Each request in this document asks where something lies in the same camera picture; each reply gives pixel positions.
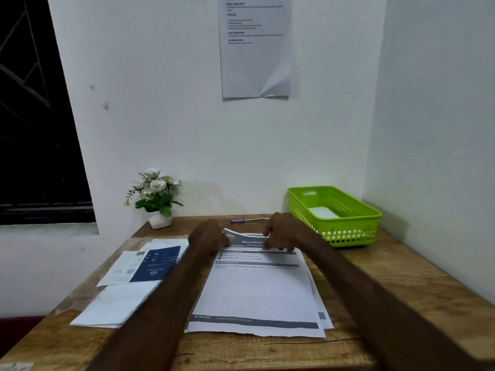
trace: desk surface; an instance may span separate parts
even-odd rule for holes
[[[216,219],[222,227],[239,232],[262,230],[264,223],[229,224],[231,218],[239,217],[250,216],[222,216]],[[122,251],[139,249],[149,237],[187,235],[204,219],[175,218],[169,228],[162,230],[152,230],[148,224],[143,225],[71,296],[84,296],[91,290],[94,294],[97,282]],[[369,247],[342,252],[472,356],[495,364],[494,306],[382,230],[378,231],[375,242]],[[186,333],[179,342],[173,369],[379,369],[374,357],[364,348],[359,331],[331,286],[313,262],[308,258],[306,262],[335,326],[335,329],[325,331],[325,339]],[[191,297],[191,308],[208,269],[209,266],[205,266],[201,273]],[[70,326],[69,323],[78,314],[76,310],[59,315],[51,312],[0,360],[0,364],[35,362],[34,371],[84,369],[113,330]]]

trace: green basket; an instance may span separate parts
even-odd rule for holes
[[[333,186],[291,187],[290,212],[333,247],[369,245],[382,214]],[[319,218],[309,208],[327,207],[339,218]]]

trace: pen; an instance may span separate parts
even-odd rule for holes
[[[238,224],[238,223],[250,223],[251,221],[264,221],[264,220],[269,220],[269,217],[265,218],[241,218],[239,220],[231,220],[231,224]]]

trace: window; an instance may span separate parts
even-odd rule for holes
[[[47,0],[0,8],[0,224],[95,221]]]

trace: white flower pot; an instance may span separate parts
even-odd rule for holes
[[[170,226],[172,223],[172,216],[165,217],[160,211],[146,212],[148,215],[148,222],[153,229],[160,229],[162,227]]]

